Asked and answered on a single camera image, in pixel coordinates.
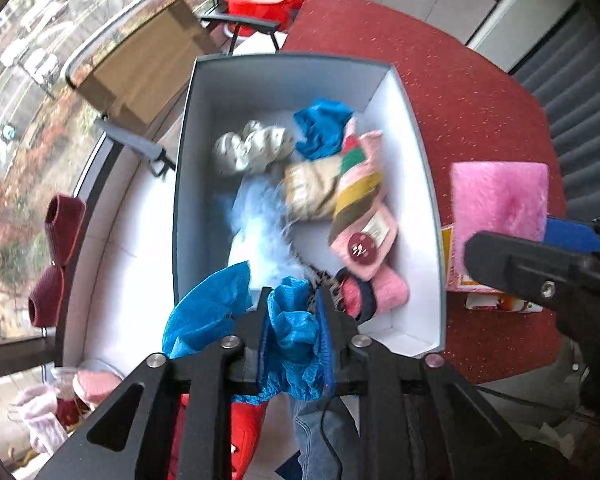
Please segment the fox print tissue pack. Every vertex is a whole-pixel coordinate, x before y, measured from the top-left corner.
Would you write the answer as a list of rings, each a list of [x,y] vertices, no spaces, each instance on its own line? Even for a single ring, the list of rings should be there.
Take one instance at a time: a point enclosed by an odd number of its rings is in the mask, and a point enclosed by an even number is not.
[[[478,292],[467,295],[465,308],[471,311],[498,311],[516,314],[532,314],[543,311],[541,306],[527,300],[505,294],[478,294]]]

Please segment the leopard print cloth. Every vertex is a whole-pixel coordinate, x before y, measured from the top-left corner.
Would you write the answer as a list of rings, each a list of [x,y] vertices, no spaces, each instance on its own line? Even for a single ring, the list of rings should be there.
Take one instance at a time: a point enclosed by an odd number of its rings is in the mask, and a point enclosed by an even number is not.
[[[342,310],[343,299],[336,274],[340,261],[328,244],[329,225],[326,220],[295,221],[289,227],[288,238],[294,258],[301,264],[304,277],[311,286],[309,310],[316,310],[317,292],[325,286],[337,310]]]

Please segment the red yellow flat packet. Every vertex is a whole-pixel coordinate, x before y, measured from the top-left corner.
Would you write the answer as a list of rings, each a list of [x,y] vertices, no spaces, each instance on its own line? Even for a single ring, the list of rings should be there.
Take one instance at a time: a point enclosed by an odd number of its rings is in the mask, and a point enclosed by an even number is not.
[[[468,294],[498,294],[498,290],[473,281],[468,274],[457,269],[455,264],[454,226],[448,224],[441,231],[445,262],[445,289],[448,292]]]

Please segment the red plastic bucket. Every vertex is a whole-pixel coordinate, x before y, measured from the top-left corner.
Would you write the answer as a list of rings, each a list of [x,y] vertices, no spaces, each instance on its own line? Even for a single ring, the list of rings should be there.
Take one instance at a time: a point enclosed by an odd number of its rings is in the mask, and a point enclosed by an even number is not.
[[[227,10],[230,15],[277,22],[280,24],[280,30],[286,32],[305,1],[284,0],[276,3],[251,3],[232,0],[227,3]]]

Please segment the light blue fluffy cloth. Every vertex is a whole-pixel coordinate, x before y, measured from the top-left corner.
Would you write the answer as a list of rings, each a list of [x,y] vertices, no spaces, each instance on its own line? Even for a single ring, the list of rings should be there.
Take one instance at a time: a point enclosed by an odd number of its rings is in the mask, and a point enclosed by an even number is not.
[[[282,190],[269,176],[242,179],[227,220],[233,233],[227,264],[248,263],[250,290],[276,287],[284,278],[306,277],[291,245]]]

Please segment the small blue fuzzy cloth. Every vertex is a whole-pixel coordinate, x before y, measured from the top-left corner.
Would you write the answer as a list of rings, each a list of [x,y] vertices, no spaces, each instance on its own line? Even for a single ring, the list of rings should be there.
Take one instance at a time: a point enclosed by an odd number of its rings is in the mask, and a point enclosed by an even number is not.
[[[339,101],[317,99],[294,113],[294,122],[303,139],[296,143],[296,151],[307,160],[317,160],[340,153],[344,128],[354,116],[354,110]]]

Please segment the maroon slippers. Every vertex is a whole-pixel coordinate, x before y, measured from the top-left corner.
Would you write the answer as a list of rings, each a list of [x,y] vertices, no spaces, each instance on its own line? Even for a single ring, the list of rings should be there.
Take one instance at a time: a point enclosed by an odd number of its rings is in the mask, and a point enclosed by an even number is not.
[[[48,204],[44,230],[50,266],[28,297],[29,318],[35,328],[57,326],[65,296],[65,267],[71,260],[86,214],[86,203],[77,197],[56,194]]]

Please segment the tan folding chair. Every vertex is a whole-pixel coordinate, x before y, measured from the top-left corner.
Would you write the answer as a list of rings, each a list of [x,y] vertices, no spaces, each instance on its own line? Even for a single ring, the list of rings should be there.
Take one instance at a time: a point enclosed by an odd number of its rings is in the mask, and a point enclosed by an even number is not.
[[[134,0],[96,29],[62,68],[67,86],[96,110],[96,126],[147,162],[157,178],[175,162],[152,138],[188,87],[196,59],[221,52],[209,25],[234,27],[228,55],[243,28],[267,36],[279,50],[277,22],[196,15],[185,0]]]

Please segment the blue mesh cloth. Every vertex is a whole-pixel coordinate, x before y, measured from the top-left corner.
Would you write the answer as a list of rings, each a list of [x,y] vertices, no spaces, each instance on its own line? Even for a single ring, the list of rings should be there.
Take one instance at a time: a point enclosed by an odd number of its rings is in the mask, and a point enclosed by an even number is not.
[[[243,261],[190,290],[166,321],[162,352],[170,359],[185,358],[234,335],[238,323],[256,312],[250,278],[249,263]],[[335,387],[324,295],[307,280],[287,275],[275,283],[256,335],[258,391],[235,394],[234,402],[261,405],[279,393],[315,401]]]

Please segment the person's jeans leg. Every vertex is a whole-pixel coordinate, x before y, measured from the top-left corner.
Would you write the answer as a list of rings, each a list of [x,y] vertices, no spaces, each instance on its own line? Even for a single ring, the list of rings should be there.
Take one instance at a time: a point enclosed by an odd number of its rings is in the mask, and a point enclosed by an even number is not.
[[[360,437],[354,418],[336,396],[289,399],[302,479],[358,479]]]

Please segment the pink striped sock roll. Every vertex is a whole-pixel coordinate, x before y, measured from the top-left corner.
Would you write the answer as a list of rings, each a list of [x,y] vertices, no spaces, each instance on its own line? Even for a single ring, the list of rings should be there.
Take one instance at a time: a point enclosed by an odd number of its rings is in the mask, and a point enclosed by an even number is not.
[[[407,282],[383,263],[370,281],[363,281],[348,269],[341,269],[336,280],[340,287],[340,307],[358,324],[371,320],[407,303]]]

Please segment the white dotted cloth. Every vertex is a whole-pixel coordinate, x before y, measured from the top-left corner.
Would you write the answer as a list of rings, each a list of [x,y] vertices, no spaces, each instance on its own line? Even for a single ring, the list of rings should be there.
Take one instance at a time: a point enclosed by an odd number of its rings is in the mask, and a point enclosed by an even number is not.
[[[239,132],[224,133],[212,148],[215,169],[221,176],[264,174],[273,162],[294,152],[294,137],[284,127],[250,120]]]

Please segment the pink foam sponge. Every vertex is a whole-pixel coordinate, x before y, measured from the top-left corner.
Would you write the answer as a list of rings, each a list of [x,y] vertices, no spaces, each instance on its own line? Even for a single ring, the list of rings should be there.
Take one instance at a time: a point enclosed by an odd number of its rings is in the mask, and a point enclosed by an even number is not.
[[[540,242],[548,209],[548,167],[540,162],[456,162],[451,168],[455,264],[480,231]]]

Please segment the grey curtain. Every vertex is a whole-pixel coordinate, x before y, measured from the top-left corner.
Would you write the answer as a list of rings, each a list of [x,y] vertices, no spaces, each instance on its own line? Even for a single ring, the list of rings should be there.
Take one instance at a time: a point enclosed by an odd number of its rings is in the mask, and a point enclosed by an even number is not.
[[[575,3],[510,71],[550,125],[567,217],[600,218],[600,29]]]

